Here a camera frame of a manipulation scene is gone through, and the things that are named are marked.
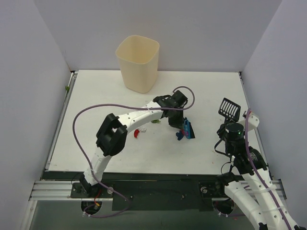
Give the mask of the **blue hand brush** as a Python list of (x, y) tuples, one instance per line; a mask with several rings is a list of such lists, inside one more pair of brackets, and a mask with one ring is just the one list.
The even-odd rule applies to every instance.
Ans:
[(184, 118), (184, 135), (187, 139), (195, 138), (191, 122), (186, 117)]

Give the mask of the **black slotted dustpan scoop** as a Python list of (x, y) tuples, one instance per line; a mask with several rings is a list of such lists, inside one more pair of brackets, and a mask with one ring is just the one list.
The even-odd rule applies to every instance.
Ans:
[(237, 122), (240, 116), (241, 106), (224, 98), (220, 104), (218, 114), (225, 118), (225, 121)]

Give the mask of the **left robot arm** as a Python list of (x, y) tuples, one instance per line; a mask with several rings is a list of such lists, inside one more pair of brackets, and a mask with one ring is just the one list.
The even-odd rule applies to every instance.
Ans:
[(103, 106), (122, 107), (133, 110), (122, 115), (110, 113), (105, 117), (96, 134), (96, 150), (92, 158), (87, 156), (76, 137), (75, 129), (73, 130), (77, 145), (89, 164), (88, 169), (80, 178), (82, 192), (87, 197), (97, 195), (99, 190), (98, 183), (101, 182), (102, 175), (111, 158), (124, 149), (128, 133), (153, 120), (160, 120), (162, 118), (168, 118), (168, 124), (171, 127), (183, 129), (186, 120), (183, 116), (183, 111), (187, 103), (188, 98), (176, 88), (173, 90), (172, 95), (157, 96), (143, 107), (99, 104), (80, 111), (76, 117), (89, 109)]

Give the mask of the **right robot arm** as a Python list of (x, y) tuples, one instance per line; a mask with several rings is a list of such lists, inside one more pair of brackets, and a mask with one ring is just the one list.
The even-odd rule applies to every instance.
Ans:
[(225, 142), (225, 156), (247, 182), (254, 197), (231, 171), (217, 176), (215, 192), (233, 200), (256, 230), (300, 230), (279, 198), (265, 160), (259, 151), (248, 145), (245, 133), (242, 124), (229, 119), (217, 131), (220, 140)]

